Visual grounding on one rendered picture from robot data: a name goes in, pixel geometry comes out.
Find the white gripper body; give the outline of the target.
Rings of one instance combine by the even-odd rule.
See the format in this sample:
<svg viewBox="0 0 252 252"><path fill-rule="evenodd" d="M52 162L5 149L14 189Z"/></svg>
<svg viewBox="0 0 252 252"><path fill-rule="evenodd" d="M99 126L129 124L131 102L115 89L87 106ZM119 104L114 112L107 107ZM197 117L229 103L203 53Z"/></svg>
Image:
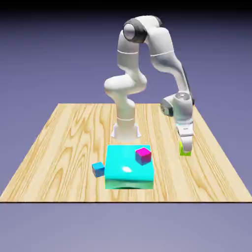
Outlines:
<svg viewBox="0 0 252 252"><path fill-rule="evenodd" d="M192 151L193 126L178 126L178 133L185 153Z"/></svg>

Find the small lime green cube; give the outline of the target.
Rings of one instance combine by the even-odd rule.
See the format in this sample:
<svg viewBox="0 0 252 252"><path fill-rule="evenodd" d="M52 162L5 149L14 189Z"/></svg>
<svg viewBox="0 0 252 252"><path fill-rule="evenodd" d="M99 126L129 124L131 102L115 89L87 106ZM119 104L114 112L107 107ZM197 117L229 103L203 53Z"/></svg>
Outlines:
<svg viewBox="0 0 252 252"><path fill-rule="evenodd" d="M191 156L191 152L185 152L182 142L180 142L179 153L181 156Z"/></svg>

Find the small magenta cube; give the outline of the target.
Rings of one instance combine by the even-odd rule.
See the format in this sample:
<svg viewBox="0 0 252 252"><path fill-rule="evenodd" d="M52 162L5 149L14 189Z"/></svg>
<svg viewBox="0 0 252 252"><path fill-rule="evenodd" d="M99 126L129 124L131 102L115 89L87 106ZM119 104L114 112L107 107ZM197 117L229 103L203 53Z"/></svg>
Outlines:
<svg viewBox="0 0 252 252"><path fill-rule="evenodd" d="M142 147L135 151L135 159L140 165L145 165L151 162L152 153L147 148Z"/></svg>

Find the small blue cube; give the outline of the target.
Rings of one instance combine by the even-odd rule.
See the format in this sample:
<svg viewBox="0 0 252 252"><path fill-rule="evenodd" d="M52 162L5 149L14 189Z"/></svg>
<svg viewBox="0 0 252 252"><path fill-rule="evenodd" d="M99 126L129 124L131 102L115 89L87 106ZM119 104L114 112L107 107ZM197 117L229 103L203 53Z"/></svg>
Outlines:
<svg viewBox="0 0 252 252"><path fill-rule="evenodd" d="M103 176L104 170L105 170L105 166L102 162L96 162L92 164L92 171L96 178Z"/></svg>

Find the large cyan box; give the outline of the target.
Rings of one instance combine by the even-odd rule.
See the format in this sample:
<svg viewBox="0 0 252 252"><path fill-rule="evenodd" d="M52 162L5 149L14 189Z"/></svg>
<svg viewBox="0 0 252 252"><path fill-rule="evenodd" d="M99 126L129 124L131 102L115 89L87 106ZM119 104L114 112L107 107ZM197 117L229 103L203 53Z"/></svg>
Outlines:
<svg viewBox="0 0 252 252"><path fill-rule="evenodd" d="M106 189L152 189L154 187L154 165L151 162L140 165L135 151L150 145L108 145L105 163Z"/></svg>

